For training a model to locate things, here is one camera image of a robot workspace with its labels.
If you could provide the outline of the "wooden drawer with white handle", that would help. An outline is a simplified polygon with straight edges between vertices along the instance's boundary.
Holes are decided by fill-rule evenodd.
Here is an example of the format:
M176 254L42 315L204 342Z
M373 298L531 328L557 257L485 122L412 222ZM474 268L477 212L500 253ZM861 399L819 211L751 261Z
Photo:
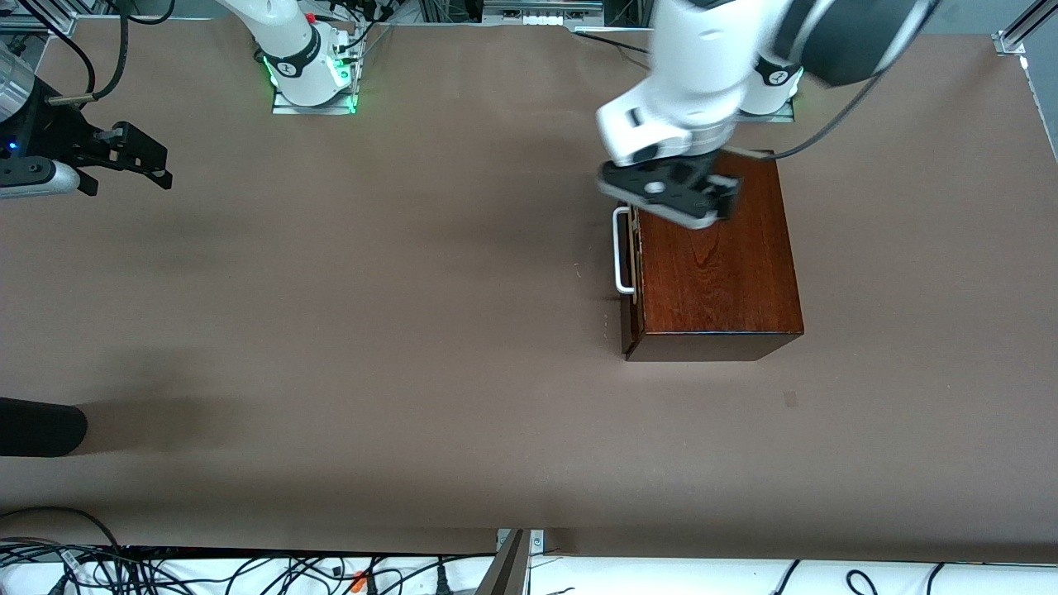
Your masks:
M621 353L625 360L631 360L641 336L638 240L635 208L615 208L612 212L613 287L621 304Z

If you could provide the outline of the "dark wooden cabinet box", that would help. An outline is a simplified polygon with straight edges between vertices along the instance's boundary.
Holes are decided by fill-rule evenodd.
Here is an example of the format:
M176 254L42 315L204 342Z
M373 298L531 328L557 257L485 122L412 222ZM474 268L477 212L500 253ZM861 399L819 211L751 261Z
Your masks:
M632 362L756 361L805 332L777 163L722 157L718 169L743 179L728 220L690 230L635 208Z

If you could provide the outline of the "white power strip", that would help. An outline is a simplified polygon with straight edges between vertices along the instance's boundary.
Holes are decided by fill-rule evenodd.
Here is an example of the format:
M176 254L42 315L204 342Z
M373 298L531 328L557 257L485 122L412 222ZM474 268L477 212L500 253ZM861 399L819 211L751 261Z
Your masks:
M604 26L603 0L481 0L481 22L521 26Z

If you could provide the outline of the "black padded cylinder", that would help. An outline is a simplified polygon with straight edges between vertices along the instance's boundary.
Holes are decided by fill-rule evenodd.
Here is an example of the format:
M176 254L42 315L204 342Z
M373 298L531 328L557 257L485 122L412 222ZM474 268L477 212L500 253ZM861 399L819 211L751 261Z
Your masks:
M71 455L87 433L78 407L0 397L0 457Z

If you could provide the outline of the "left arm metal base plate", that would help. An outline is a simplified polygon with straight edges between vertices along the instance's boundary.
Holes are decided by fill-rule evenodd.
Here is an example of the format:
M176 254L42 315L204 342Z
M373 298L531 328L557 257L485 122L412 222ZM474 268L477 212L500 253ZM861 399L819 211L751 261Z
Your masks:
M794 123L796 121L794 100L787 100L776 112L770 113L758 114L740 110L736 114L736 121L738 123Z

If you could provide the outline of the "aluminium frame rail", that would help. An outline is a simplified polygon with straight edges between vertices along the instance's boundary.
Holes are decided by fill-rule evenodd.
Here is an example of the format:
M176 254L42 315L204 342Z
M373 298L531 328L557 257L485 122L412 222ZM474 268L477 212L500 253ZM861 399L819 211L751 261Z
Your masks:
M71 0L0 0L0 34L43 33L52 26L68 34L79 14Z

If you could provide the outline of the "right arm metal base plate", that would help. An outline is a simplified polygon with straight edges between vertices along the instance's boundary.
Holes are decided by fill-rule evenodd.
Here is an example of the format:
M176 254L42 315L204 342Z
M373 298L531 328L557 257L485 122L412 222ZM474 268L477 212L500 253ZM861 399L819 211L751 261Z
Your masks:
M273 86L271 112L274 114L313 114L313 116L346 116L358 110L362 60L355 52L335 51L335 46L322 46L317 59L303 71L298 79L285 78L272 64L264 64ZM298 98L317 100L328 91L330 97L317 104L292 102L284 91L293 90Z

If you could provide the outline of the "aluminium frame corner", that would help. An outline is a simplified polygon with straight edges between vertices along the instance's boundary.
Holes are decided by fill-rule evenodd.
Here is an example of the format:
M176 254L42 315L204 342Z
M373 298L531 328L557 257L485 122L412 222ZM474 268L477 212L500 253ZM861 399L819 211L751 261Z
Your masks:
M1005 29L991 35L998 55L1023 55L1025 41L1058 16L1058 0L1034 0Z

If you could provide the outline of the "aluminium profile bracket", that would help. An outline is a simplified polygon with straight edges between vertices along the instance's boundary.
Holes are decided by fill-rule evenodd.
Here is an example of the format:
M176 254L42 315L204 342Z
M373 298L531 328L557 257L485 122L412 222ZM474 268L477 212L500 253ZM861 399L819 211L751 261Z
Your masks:
M544 530L499 530L498 553L474 595L528 595L531 559L545 549Z

